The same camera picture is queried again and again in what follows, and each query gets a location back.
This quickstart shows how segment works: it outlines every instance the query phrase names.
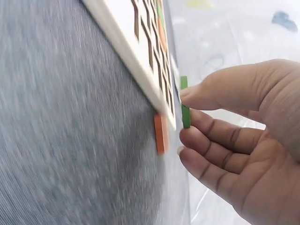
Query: gray carpet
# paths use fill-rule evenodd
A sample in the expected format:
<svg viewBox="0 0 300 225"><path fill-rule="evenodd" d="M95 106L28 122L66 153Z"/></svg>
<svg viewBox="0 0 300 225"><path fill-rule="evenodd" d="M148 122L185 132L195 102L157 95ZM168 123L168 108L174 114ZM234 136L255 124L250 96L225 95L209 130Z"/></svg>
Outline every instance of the gray carpet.
<svg viewBox="0 0 300 225"><path fill-rule="evenodd" d="M0 0L0 224L189 224L175 104L159 157L155 110L82 3Z"/></svg>

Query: orange wooden block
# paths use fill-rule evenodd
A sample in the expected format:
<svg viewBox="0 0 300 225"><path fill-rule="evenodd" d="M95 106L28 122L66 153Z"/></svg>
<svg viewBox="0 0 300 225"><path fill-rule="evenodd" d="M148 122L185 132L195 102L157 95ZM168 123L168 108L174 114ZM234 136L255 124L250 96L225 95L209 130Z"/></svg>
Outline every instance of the orange wooden block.
<svg viewBox="0 0 300 225"><path fill-rule="evenodd" d="M170 148L167 118L161 114L156 114L154 116L154 125L157 153L161 155Z"/></svg>
<svg viewBox="0 0 300 225"><path fill-rule="evenodd" d="M163 22L160 18L158 18L158 32L159 32L159 37L163 46L164 51L167 51L167 40L165 36L165 29L163 26Z"/></svg>

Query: plastic sheet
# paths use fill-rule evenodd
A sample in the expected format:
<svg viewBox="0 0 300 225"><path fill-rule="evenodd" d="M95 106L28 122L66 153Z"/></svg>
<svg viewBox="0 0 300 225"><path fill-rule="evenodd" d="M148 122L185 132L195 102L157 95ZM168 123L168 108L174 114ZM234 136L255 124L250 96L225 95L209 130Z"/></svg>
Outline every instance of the plastic sheet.
<svg viewBox="0 0 300 225"><path fill-rule="evenodd" d="M296 0L172 0L180 72L189 83L225 67L274 58L300 61L300 2ZM217 110L242 127L264 125ZM192 225L247 225L224 200L189 178Z"/></svg>

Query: finger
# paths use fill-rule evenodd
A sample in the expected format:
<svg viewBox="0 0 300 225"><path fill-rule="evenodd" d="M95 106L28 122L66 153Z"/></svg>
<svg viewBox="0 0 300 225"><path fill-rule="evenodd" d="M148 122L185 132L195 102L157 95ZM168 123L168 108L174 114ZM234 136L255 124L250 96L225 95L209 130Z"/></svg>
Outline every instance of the finger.
<svg viewBox="0 0 300 225"><path fill-rule="evenodd" d="M199 110L190 110L191 124L216 142L233 152L251 154L257 145L263 130L242 128L223 120L213 119Z"/></svg>
<svg viewBox="0 0 300 225"><path fill-rule="evenodd" d="M182 103L202 110L243 108L259 111L270 90L285 76L276 70L286 60L270 60L219 70L181 93Z"/></svg>
<svg viewBox="0 0 300 225"><path fill-rule="evenodd" d="M233 153L210 141L195 127L181 130L180 140L184 146L195 150L210 163L231 173L240 174L249 161L249 155Z"/></svg>
<svg viewBox="0 0 300 225"><path fill-rule="evenodd" d="M241 115L250 120L254 120L256 122L263 123L263 120L262 120L259 112L257 112L257 111L252 111L252 110L247 110L247 109L226 109L226 108L225 108L225 110L230 111L235 114L238 114L238 115Z"/></svg>
<svg viewBox="0 0 300 225"><path fill-rule="evenodd" d="M196 151L184 148L179 153L182 164L202 184L231 203L230 193L238 175L211 164Z"/></svg>

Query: green wooden block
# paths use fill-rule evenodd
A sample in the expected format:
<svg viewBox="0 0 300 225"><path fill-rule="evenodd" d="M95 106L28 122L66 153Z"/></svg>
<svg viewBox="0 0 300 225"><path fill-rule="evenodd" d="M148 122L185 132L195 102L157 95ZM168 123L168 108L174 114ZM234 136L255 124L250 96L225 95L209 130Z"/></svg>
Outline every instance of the green wooden block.
<svg viewBox="0 0 300 225"><path fill-rule="evenodd" d="M162 23L162 25L164 27L165 26L165 18L164 18L163 10L160 7L160 4L159 4L158 1L156 2L156 11L157 11L157 15L161 19L161 23Z"/></svg>
<svg viewBox="0 0 300 225"><path fill-rule="evenodd" d="M181 90L188 87L188 77L187 76L181 76L180 77L180 86ZM181 105L181 111L182 111L182 122L183 122L183 128L190 128L191 127L191 113L188 107L185 105Z"/></svg>

